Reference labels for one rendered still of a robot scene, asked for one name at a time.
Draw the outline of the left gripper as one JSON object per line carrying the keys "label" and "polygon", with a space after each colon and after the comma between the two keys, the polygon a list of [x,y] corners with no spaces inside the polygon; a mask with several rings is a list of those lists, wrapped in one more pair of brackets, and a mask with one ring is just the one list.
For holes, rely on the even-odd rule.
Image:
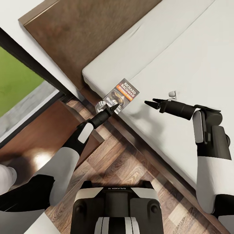
{"label": "left gripper", "polygon": [[118,106],[119,106],[119,104],[116,104],[116,105],[110,107],[110,109],[107,107],[104,111],[101,111],[95,117],[99,118],[101,124],[103,124],[105,121],[107,121],[113,115],[113,112],[118,108]]}

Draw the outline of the hardback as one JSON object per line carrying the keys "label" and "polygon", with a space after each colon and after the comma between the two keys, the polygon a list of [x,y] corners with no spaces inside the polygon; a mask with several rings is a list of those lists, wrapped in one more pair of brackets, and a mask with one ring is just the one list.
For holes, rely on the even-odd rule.
{"label": "hardback", "polygon": [[124,78],[116,85],[103,99],[109,107],[119,104],[115,110],[119,114],[135,97],[139,95],[139,91]]}

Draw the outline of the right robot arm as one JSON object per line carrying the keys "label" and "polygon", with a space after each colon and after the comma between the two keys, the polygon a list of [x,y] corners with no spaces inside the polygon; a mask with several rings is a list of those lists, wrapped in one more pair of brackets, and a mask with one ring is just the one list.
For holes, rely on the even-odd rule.
{"label": "right robot arm", "polygon": [[[234,166],[230,155],[230,138],[220,126],[221,110],[209,106],[178,102],[180,90],[169,92],[168,100],[144,101],[160,113],[193,119],[198,167],[196,197],[200,207],[215,216],[234,234]],[[200,108],[200,110],[196,110]]]}

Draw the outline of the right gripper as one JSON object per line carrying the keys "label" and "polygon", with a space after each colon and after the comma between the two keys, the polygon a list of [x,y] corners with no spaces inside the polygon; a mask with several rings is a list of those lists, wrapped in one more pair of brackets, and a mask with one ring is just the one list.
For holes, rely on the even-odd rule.
{"label": "right gripper", "polygon": [[185,103],[181,103],[178,101],[168,101],[168,100],[163,100],[163,99],[152,99],[155,102],[151,101],[144,101],[147,105],[153,107],[154,109],[160,109],[160,113],[169,113],[171,115],[175,115],[180,117],[181,112],[185,106]]}

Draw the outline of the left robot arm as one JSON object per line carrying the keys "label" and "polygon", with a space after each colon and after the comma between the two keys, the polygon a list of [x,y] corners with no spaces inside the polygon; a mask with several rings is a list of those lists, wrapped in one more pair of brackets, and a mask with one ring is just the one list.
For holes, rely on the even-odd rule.
{"label": "left robot arm", "polygon": [[0,195],[0,234],[24,234],[50,206],[64,197],[77,162],[94,129],[107,121],[118,108],[96,106],[97,115],[77,126],[77,130],[58,152],[42,166],[28,183]]}

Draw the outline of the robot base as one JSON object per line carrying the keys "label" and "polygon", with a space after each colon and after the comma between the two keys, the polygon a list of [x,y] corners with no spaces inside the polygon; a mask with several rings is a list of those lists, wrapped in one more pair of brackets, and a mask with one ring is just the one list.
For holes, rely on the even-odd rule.
{"label": "robot base", "polygon": [[94,234],[99,217],[135,217],[140,234],[164,234],[161,204],[150,181],[137,187],[97,187],[84,181],[72,211],[70,234]]}

